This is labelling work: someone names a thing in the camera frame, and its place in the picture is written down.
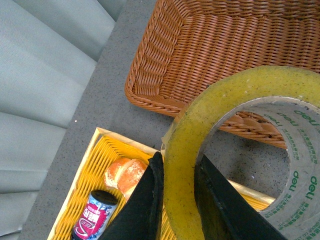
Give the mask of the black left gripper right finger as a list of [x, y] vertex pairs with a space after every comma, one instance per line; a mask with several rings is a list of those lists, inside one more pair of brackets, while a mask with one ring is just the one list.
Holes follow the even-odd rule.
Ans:
[[206, 240], [285, 240], [204, 155], [195, 165], [194, 196]]

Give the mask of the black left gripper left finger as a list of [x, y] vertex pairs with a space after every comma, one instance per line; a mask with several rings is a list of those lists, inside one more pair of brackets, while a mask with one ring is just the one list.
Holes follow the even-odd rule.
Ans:
[[99, 237], [100, 240], [159, 240], [164, 197], [164, 164], [160, 152], [149, 165], [127, 203]]

